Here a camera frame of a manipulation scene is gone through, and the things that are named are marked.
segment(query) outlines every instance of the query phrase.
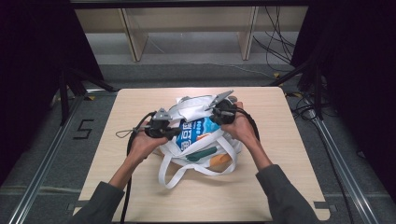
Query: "metal frame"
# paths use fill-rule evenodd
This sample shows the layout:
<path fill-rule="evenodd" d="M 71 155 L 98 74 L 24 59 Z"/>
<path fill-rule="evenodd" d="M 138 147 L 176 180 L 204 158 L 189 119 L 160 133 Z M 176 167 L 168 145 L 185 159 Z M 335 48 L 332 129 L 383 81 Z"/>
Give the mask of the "metal frame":
<path fill-rule="evenodd" d="M 262 7 L 262 6 L 308 6 L 313 0 L 71 0 L 73 8 L 124 8 L 124 7 Z M 38 4 L 56 5 L 56 3 L 40 2 Z"/>
<path fill-rule="evenodd" d="M 314 118 L 315 112 L 311 110 L 310 113 L 311 117 Z M 327 129 L 324 121 L 322 119 L 316 118 L 314 119 L 314 122 L 318 125 L 318 128 L 324 136 L 324 139 L 329 147 L 331 160 L 334 161 L 335 168 L 343 180 L 343 183 L 345 184 L 351 199 L 356 205 L 356 208 L 361 214 L 361 218 L 363 219 L 364 223 L 380 223 L 360 185 L 349 169 L 347 162 L 344 160 L 344 157 L 332 139 L 332 136 L 330 135 L 330 132 Z"/>

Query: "light wood tabletop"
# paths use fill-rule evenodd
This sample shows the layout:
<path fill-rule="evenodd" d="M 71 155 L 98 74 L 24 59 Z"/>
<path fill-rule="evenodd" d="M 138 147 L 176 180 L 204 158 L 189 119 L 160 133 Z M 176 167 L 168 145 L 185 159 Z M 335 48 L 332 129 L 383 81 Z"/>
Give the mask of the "light wood tabletop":
<path fill-rule="evenodd" d="M 100 181 L 107 182 L 123 163 L 128 137 L 116 132 L 132 129 L 148 112 L 169 109 L 176 98 L 219 94 L 234 90 L 245 110 L 255 119 L 262 145 L 273 163 L 279 164 L 290 182 L 314 208 L 320 220 L 330 217 L 329 209 L 317 209 L 314 202 L 325 199 L 283 91 L 277 87 L 125 89 L 118 93 L 80 201 L 91 198 Z M 188 171 L 173 189 L 158 182 L 162 157 L 152 154 L 132 176 L 132 191 L 126 221 L 269 221 L 267 198 L 256 179 L 257 168 L 245 147 L 238 154 L 236 169 L 228 175 L 207 176 Z M 169 178 L 177 165 L 169 168 Z M 120 221 L 123 201 L 113 221 Z"/>

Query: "person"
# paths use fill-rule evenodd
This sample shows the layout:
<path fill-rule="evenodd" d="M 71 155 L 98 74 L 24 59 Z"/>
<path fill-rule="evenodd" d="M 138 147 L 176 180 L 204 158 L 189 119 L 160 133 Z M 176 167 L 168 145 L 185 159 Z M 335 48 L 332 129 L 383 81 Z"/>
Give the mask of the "person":
<path fill-rule="evenodd" d="M 243 108 L 242 102 L 235 104 Z M 319 223 L 306 199 L 289 182 L 281 168 L 268 158 L 243 114 L 236 113 L 234 122 L 221 125 L 221 129 L 241 141 L 250 152 L 258 169 L 256 177 L 268 198 L 274 223 Z M 130 154 L 119 170 L 108 183 L 99 183 L 89 202 L 70 219 L 69 223 L 111 223 L 123 197 L 123 189 L 137 165 L 156 147 L 166 142 L 165 137 L 151 138 L 144 132 L 139 132 L 132 143 Z"/>

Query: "white tote bag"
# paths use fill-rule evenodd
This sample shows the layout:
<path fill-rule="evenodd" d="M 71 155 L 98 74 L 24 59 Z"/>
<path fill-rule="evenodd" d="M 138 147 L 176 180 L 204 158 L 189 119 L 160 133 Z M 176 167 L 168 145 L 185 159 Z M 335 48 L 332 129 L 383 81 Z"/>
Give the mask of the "white tote bag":
<path fill-rule="evenodd" d="M 159 182 L 166 188 L 173 188 L 189 169 L 204 175 L 226 175 L 235 169 L 237 154 L 241 151 L 242 144 L 210 120 L 210 104 L 216 97 L 184 97 L 178 99 L 177 104 L 169 110 L 168 113 L 172 117 L 171 126 L 180 127 L 181 134 L 160 146 L 163 162 Z M 181 167 L 166 183 L 165 175 L 171 162 Z M 229 166 L 222 172 L 209 169 L 225 162 L 228 162 Z"/>

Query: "sleeve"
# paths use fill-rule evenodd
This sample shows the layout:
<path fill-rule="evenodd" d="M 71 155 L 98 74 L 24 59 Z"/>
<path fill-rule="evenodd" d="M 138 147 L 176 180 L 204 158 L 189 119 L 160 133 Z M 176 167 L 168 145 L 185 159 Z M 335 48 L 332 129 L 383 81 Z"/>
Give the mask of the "sleeve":
<path fill-rule="evenodd" d="M 111 223 L 123 195 L 122 190 L 100 182 L 88 203 L 68 223 Z"/>
<path fill-rule="evenodd" d="M 319 223 L 312 207 L 278 165 L 260 170 L 256 177 L 268 197 L 275 223 Z"/>

